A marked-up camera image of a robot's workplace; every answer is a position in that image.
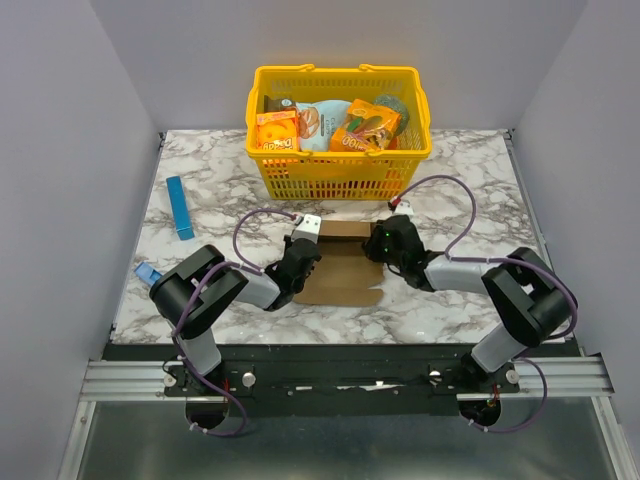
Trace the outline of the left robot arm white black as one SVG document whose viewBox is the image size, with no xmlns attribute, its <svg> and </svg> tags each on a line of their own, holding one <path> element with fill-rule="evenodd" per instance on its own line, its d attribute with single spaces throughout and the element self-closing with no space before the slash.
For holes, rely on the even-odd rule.
<svg viewBox="0 0 640 480">
<path fill-rule="evenodd" d="M 212 326 L 234 302 L 276 311 L 302 292 L 321 260 L 316 235 L 285 238 L 282 258 L 265 269 L 228 260 L 206 245 L 151 286 L 150 299 L 172 327 L 171 337 L 186 360 L 187 382 L 201 395 L 214 393 L 222 380 L 222 355 Z"/>
</svg>

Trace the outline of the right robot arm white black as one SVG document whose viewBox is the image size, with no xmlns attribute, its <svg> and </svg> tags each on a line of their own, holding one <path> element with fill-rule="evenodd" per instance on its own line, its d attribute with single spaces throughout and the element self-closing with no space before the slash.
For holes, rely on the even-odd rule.
<svg viewBox="0 0 640 480">
<path fill-rule="evenodd" d="M 426 249 L 409 217 L 394 215 L 376 222 L 363 251 L 368 260 L 387 265 L 414 289 L 491 299 L 500 324 L 456 369 L 456 380 L 474 392 L 493 384 L 496 372 L 515 357 L 553 338 L 564 322 L 577 322 L 574 295 L 529 248 L 504 258 L 454 257 Z"/>
</svg>

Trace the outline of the brown cardboard box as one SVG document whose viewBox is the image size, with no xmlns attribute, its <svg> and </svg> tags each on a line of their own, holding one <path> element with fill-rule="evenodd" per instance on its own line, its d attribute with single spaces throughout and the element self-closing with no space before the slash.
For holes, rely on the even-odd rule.
<svg viewBox="0 0 640 480">
<path fill-rule="evenodd" d="M 383 265 L 366 258 L 363 244 L 374 224 L 366 221 L 323 220 L 314 265 L 294 302 L 303 305 L 372 307 L 383 298 Z"/>
</svg>

